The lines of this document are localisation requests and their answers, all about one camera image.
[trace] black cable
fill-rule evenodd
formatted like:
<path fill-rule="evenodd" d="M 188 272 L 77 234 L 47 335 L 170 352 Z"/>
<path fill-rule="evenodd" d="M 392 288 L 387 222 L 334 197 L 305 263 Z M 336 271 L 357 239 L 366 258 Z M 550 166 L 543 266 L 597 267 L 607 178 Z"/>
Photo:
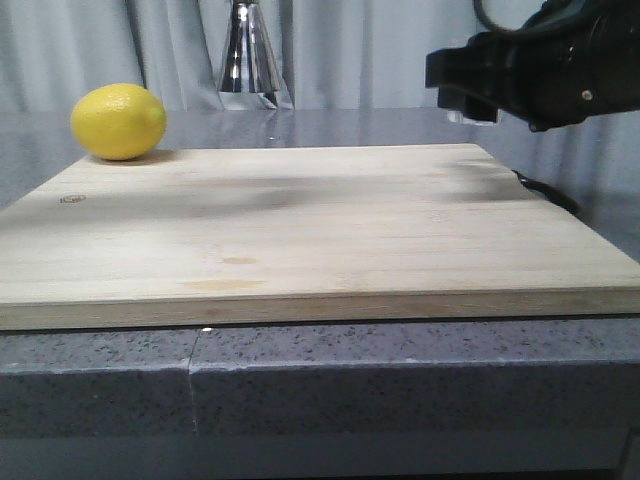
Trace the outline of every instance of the black cable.
<path fill-rule="evenodd" d="M 473 10 L 478 21 L 490 32 L 514 40 L 534 40 L 541 37 L 549 37 L 571 30 L 591 18 L 591 15 L 580 14 L 560 18 L 550 24 L 536 25 L 549 13 L 557 13 L 564 10 L 571 2 L 566 0 L 547 0 L 540 12 L 536 13 L 523 28 L 509 29 L 494 22 L 487 14 L 483 0 L 473 0 Z"/>
<path fill-rule="evenodd" d="M 520 172 L 513 170 L 518 177 L 520 184 L 527 190 L 541 193 L 554 205 L 564 208 L 571 215 L 577 215 L 580 212 L 580 205 L 571 197 L 564 194 L 560 190 L 538 180 L 533 180 Z"/>

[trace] lemon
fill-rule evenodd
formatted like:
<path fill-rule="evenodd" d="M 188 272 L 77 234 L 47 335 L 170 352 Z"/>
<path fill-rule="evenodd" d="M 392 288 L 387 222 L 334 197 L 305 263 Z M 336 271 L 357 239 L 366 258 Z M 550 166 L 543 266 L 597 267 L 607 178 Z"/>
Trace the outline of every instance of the lemon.
<path fill-rule="evenodd" d="M 128 160 L 162 139 L 167 114 L 149 90 L 131 83 L 97 88 L 71 112 L 71 131 L 80 145 L 106 160 Z"/>

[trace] cutting board edge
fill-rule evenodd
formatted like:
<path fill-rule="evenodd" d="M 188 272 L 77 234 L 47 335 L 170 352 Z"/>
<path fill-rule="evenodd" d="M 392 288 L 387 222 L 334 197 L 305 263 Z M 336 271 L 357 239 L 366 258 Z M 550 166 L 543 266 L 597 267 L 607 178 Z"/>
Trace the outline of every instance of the cutting board edge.
<path fill-rule="evenodd" d="M 327 321 L 640 315 L 640 286 L 579 290 L 301 295 L 0 305 L 0 331 Z M 40 313 L 46 311 L 46 317 Z"/>

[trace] countertop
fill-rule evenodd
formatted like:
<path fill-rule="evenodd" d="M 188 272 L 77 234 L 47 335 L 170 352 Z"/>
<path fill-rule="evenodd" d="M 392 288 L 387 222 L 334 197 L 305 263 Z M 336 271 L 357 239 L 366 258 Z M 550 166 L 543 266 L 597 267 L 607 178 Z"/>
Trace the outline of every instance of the countertop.
<path fill-rule="evenodd" d="M 638 259 L 640 185 L 633 173 L 640 162 L 627 158 L 638 140 L 616 133 L 637 118 L 623 117 L 532 134 L 512 118 L 497 127 L 450 124 L 437 109 L 176 112 L 159 147 L 477 143 L 511 168 L 563 188 L 583 205 L 582 220 Z M 0 115 L 0 208 L 83 155 L 67 118 Z M 228 478 L 426 473 L 429 461 L 435 473 L 453 465 L 611 469 L 637 427 L 640 323 L 632 316 L 0 334 L 0 456 L 10 458 L 0 463 L 2 478 L 24 471 L 41 478 L 34 452 L 55 455 L 78 439 L 103 439 L 101 448 L 126 444 L 113 438 L 163 439 L 153 447 L 157 471 L 148 470 L 155 478 L 177 478 L 168 472 L 184 467 L 181 461 L 199 475 Z M 193 452 L 204 448 L 197 439 L 227 439 L 225 448 L 251 439 L 238 449 L 273 445 L 270 439 L 289 439 L 290 446 L 326 440 L 316 450 L 333 443 L 335 454 L 345 438 L 371 453 L 376 438 L 415 446 L 415 435 L 426 441 L 424 435 L 458 434 L 447 441 L 472 453 L 484 440 L 469 435 L 482 432 L 494 435 L 493 447 L 482 447 L 494 456 L 506 455 L 514 435 L 534 454 L 518 464 L 490 460 L 490 453 L 460 461 L 405 449 L 404 466 L 394 466 L 382 449 L 378 463 L 330 467 L 325 452 L 322 461 L 286 467 L 272 451 L 269 466 L 259 454 L 252 465 L 193 466 Z M 189 453 L 176 438 L 187 439 Z M 184 458 L 168 466 L 165 451 Z M 104 478 L 125 478 L 104 471 Z"/>

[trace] gray granite countertop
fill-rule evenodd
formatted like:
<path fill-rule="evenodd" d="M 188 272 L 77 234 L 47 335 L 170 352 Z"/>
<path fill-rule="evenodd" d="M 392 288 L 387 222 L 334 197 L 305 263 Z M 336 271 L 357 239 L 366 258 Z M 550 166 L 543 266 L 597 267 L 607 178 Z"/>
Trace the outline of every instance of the gray granite countertop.
<path fill-rule="evenodd" d="M 483 129 L 443 115 L 173 113 L 160 147 L 478 143 L 562 187 L 586 223 L 640 258 L 639 177 L 630 179 L 640 162 L 627 158 L 640 140 L 611 138 L 612 122 L 623 129 L 634 114 L 544 135 L 509 118 Z M 83 154 L 66 119 L 0 116 L 0 207 Z M 638 426 L 631 317 L 0 333 L 0 440 Z"/>

